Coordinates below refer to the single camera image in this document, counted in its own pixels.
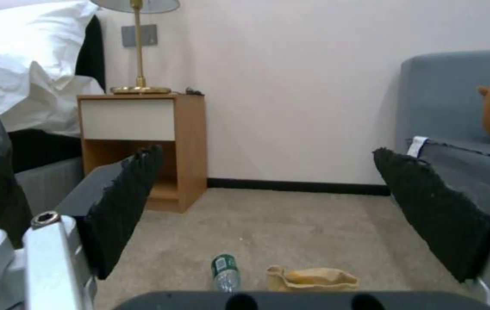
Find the carpet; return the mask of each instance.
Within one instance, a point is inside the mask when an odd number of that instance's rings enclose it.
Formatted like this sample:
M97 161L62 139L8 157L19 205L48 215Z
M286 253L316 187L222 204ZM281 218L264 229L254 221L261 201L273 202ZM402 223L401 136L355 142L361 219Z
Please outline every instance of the carpet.
M95 308L150 291L212 289L210 263L235 256L243 290L265 269L333 267L362 290L466 294L388 197L209 189L186 214L144 212Z

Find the wall switch plate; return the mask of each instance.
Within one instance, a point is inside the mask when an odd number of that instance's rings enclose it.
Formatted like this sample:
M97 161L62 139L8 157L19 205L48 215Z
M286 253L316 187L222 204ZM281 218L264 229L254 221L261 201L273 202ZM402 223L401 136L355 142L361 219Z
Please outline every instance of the wall switch plate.
M156 25L142 25L142 45L157 45L159 42L156 37ZM136 26L122 27L122 45L124 47L136 46Z

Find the water bottle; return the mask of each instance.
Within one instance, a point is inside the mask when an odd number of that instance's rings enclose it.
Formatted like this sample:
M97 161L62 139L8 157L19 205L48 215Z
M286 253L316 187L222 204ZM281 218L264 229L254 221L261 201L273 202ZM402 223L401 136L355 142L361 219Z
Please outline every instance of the water bottle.
M241 289L241 276L235 257L229 254L216 256L211 263L214 287L217 291L237 292Z

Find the lampshade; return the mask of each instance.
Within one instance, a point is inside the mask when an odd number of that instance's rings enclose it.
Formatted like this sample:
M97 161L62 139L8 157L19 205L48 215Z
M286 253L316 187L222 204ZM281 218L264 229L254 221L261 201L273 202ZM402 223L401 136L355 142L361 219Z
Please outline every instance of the lampshade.
M121 12L134 12L130 5L131 0L91 0L91 2L102 6L106 9L117 10ZM170 12L180 7L178 0L142 0L143 7L140 12L158 13Z

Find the green bottle label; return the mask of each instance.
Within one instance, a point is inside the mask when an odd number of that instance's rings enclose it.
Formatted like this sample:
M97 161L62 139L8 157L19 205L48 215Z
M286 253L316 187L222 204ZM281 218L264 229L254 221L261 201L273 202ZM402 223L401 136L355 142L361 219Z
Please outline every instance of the green bottle label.
M235 258L229 254L221 254L216 256L212 260L211 269L213 278L226 270L239 271L237 269L237 264L235 263Z

